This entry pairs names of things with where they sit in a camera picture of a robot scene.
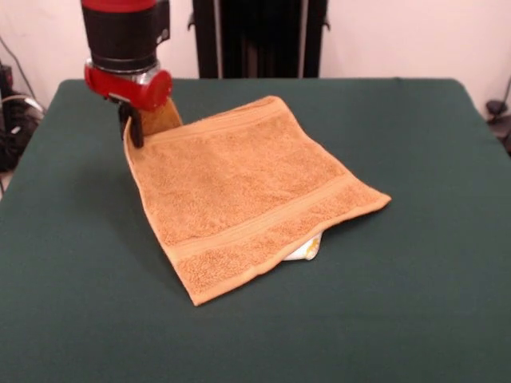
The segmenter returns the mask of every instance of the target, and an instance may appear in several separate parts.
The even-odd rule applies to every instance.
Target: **orange towel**
[[[278,97],[179,128],[165,128],[165,112],[157,115],[141,149],[128,124],[125,155],[149,223],[195,306],[390,202],[309,138]]]

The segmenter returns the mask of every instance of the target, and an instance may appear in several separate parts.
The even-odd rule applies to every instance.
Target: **white wall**
[[[503,96],[510,0],[330,0],[328,15],[323,77],[453,77],[480,111]]]
[[[198,76],[191,12],[192,0],[172,0],[172,38],[159,57],[174,77]],[[509,0],[330,0],[328,14],[322,77],[454,77],[483,111],[511,75]],[[0,34],[44,104],[61,81],[82,77],[79,0],[0,0]],[[11,62],[2,48],[0,58]]]

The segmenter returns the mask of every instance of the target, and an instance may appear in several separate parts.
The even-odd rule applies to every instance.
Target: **table surface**
[[[281,96],[391,205],[330,229],[314,261],[195,308],[145,219],[115,107],[66,81],[0,203],[0,381],[509,381],[511,163],[460,84],[174,93],[185,122]]]

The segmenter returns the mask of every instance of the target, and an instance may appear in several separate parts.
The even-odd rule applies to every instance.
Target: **green tablecloth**
[[[384,211],[195,308],[115,106],[58,90],[0,203],[2,382],[508,382],[511,163],[455,81],[176,81],[186,122],[268,94]]]

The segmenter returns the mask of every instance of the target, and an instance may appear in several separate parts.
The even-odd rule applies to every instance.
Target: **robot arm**
[[[170,74],[160,69],[156,48],[170,37],[169,0],[81,0],[91,57],[85,82],[120,105],[124,127],[132,118],[132,138],[143,145],[139,109],[167,102]]]

